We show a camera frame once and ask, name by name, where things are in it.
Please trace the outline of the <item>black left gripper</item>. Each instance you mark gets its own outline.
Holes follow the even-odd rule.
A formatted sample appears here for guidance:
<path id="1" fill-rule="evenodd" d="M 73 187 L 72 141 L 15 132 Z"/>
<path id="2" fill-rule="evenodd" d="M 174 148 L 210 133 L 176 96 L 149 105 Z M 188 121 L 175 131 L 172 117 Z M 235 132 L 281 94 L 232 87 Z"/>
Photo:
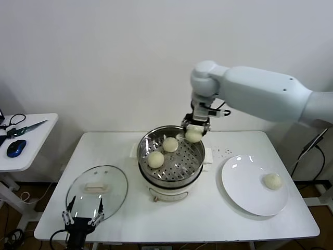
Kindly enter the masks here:
<path id="1" fill-rule="evenodd" d="M 65 230 L 69 233 L 66 249 L 83 249 L 88 234 L 95 231 L 95 226 L 99 225 L 105 217 L 103 199 L 99 201 L 98 209 L 94 211 L 93 218 L 75 217 L 72 218 L 71 211 L 76 197 L 66 206 L 62 212 L 62 219 L 65 224 Z"/>

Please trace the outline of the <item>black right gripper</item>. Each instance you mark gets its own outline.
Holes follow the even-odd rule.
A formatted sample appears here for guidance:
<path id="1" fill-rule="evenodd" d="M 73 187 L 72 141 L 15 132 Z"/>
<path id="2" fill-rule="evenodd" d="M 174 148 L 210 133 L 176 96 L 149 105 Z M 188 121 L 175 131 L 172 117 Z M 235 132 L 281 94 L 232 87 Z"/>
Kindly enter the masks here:
<path id="1" fill-rule="evenodd" d="M 203 127 L 202 136 L 205 136 L 211 129 L 210 118 L 207 118 L 206 121 L 199 121 L 193 118 L 193 114 L 186 114 L 186 117 L 181 122 L 181 127 L 183 128 L 184 133 L 186 133 L 189 125 Z"/>

